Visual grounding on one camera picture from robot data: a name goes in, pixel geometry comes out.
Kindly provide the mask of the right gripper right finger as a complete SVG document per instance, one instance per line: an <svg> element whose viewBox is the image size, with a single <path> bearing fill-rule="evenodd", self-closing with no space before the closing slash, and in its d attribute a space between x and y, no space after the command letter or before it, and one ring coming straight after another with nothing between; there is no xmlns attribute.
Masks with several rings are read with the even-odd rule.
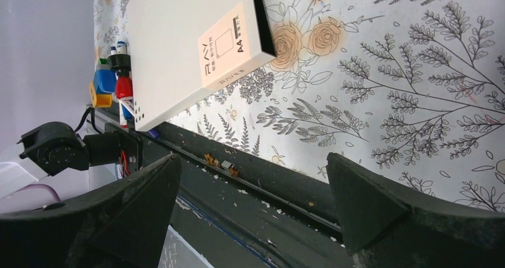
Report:
<svg viewBox="0 0 505 268"><path fill-rule="evenodd" d="M504 214L445 201L337 154L327 173L357 267L503 267Z"/></svg>

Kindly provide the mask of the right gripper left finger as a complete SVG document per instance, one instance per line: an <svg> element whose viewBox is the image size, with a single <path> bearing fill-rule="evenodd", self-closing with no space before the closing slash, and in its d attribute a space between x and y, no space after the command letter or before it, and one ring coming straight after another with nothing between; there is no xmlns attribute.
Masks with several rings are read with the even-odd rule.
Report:
<svg viewBox="0 0 505 268"><path fill-rule="evenodd" d="M179 155L35 211L1 216L2 267L157 267L182 175Z"/></svg>

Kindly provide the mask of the white perforated board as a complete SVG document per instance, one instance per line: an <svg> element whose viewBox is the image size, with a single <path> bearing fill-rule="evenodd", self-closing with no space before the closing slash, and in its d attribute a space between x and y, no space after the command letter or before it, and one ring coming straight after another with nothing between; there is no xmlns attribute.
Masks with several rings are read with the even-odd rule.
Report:
<svg viewBox="0 0 505 268"><path fill-rule="evenodd" d="M275 57L263 0L130 0L126 15L138 131Z"/></svg>

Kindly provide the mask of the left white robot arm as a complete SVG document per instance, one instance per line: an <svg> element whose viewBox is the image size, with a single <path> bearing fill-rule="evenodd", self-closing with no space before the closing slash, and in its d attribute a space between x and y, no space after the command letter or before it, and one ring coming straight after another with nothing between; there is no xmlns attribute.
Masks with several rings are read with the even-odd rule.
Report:
<svg viewBox="0 0 505 268"><path fill-rule="evenodd" d="M137 172L142 141L126 125L106 122L80 136L54 121L1 152L1 213L36 210Z"/></svg>

